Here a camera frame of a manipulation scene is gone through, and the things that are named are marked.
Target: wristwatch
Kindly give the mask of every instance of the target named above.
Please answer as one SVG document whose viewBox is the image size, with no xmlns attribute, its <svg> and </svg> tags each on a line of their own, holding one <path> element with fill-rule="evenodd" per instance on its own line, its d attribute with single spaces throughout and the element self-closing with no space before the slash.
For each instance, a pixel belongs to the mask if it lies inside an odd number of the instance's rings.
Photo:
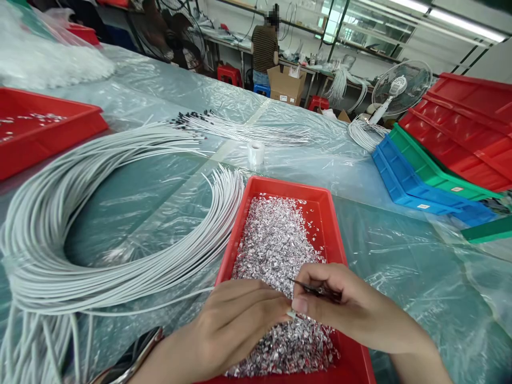
<svg viewBox="0 0 512 384">
<path fill-rule="evenodd" d="M 162 327 L 155 327 L 139 337 L 115 365 L 96 376 L 89 384 L 126 384 L 164 338 Z"/>
</svg>

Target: finger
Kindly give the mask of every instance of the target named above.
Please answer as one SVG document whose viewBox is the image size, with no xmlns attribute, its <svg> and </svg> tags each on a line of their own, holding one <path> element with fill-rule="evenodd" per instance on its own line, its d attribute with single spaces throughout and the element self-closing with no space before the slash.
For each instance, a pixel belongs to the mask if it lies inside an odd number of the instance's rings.
<svg viewBox="0 0 512 384">
<path fill-rule="evenodd" d="M 300 295 L 293 299 L 295 312 L 309 316 L 319 323 L 331 326 L 349 337 L 361 320 L 364 310 L 357 306 L 333 304 L 313 295 Z"/>
<path fill-rule="evenodd" d="M 254 303 L 231 323 L 219 330 L 217 335 L 219 345 L 225 346 L 230 351 L 236 350 L 257 330 L 276 324 L 290 309 L 291 301 L 286 297 Z"/>
<path fill-rule="evenodd" d="M 353 284 L 354 278 L 359 280 L 344 264 L 308 263 L 302 266 L 295 279 L 305 284 L 317 284 L 317 286 L 325 282 L 332 290 L 343 292 L 344 295 L 348 294 L 350 296 L 350 293 L 353 291 L 351 284 Z M 304 293 L 304 288 L 296 284 L 293 289 L 293 297 Z"/>
<path fill-rule="evenodd" d="M 253 334 L 249 335 L 249 337 L 244 340 L 240 346 L 238 348 L 236 348 L 233 353 L 228 357 L 228 359 L 226 360 L 226 366 L 225 366 L 225 370 L 228 370 L 229 368 L 231 368 L 233 365 L 239 363 L 240 361 L 242 361 L 243 359 L 245 359 L 246 357 L 248 357 L 248 355 L 252 352 L 252 350 L 255 348 L 255 346 L 258 344 L 258 342 L 274 327 L 274 325 L 276 325 L 278 322 L 276 322 L 275 324 L 272 324 L 272 325 L 269 325 L 269 326 L 262 326 L 260 327 L 259 329 L 257 329 Z"/>
<path fill-rule="evenodd" d="M 286 298 L 284 293 L 273 289 L 258 289 L 234 300 L 222 303 L 217 310 L 218 329 L 233 321 L 258 302 Z"/>
<path fill-rule="evenodd" d="M 236 279 L 236 280 L 227 280 L 225 282 L 220 283 L 215 287 L 215 289 L 210 294 L 210 297 L 206 301 L 206 304 L 213 304 L 219 302 L 225 302 L 229 300 L 234 300 L 243 296 L 249 292 L 258 290 L 258 289 L 268 289 L 273 290 L 273 288 L 263 282 L 262 280 L 256 279 Z"/>
</svg>

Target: tweezers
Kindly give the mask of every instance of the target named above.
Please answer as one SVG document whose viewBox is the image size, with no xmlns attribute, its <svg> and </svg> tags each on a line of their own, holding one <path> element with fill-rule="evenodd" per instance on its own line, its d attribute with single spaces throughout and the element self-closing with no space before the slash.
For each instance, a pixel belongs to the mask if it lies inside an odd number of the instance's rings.
<svg viewBox="0 0 512 384">
<path fill-rule="evenodd" d="M 287 279 L 293 281 L 296 284 L 299 284 L 302 288 L 304 288 L 306 293 L 312 294 L 317 297 L 326 298 L 336 304 L 341 303 L 342 292 L 333 291 L 332 289 L 326 287 L 325 284 L 319 287 L 314 287 L 312 285 L 305 284 L 294 279 L 290 279 L 289 277 Z"/>
</svg>

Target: stacked plastic crates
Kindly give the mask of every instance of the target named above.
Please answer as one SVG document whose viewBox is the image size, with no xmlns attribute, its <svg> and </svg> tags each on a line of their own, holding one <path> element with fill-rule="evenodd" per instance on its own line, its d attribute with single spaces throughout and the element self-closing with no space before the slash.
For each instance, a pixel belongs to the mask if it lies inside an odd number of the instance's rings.
<svg viewBox="0 0 512 384">
<path fill-rule="evenodd" d="M 477 201 L 512 188 L 512 85 L 441 74 L 373 159 L 395 203 L 469 226 L 493 220 Z"/>
</svg>

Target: blue plastic crate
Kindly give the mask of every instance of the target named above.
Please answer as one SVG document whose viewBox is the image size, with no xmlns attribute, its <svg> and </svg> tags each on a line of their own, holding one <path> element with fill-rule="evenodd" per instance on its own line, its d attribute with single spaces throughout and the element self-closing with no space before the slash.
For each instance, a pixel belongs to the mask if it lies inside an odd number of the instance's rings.
<svg viewBox="0 0 512 384">
<path fill-rule="evenodd" d="M 400 182 L 400 185 L 408 195 L 459 209 L 464 209 L 468 205 L 476 204 L 454 193 L 425 184 L 416 174 L 411 163 L 402 155 L 390 136 L 387 135 L 384 140 L 381 141 L 379 148 Z"/>
<path fill-rule="evenodd" d="M 377 146 L 372 157 L 388 189 L 391 200 L 393 200 L 394 203 L 436 215 L 462 213 L 462 210 L 459 208 L 449 207 L 447 205 L 431 202 L 424 198 L 408 195 L 387 162 L 386 157 L 382 153 L 382 149 Z"/>
<path fill-rule="evenodd" d="M 482 203 L 467 206 L 462 210 L 462 212 L 454 213 L 453 215 L 470 227 L 485 224 L 494 220 L 498 216 Z"/>
<path fill-rule="evenodd" d="M 377 148 L 380 150 L 380 155 L 384 157 L 387 166 L 390 168 L 391 173 L 393 173 L 404 193 L 409 197 L 417 197 L 425 200 L 426 203 L 424 203 L 423 206 L 430 205 L 430 203 L 437 203 L 444 207 L 450 207 L 454 209 L 451 213 L 469 226 L 480 225 L 496 217 L 496 215 L 482 203 L 473 202 L 464 197 L 425 184 L 389 136 L 386 136 Z"/>
</svg>

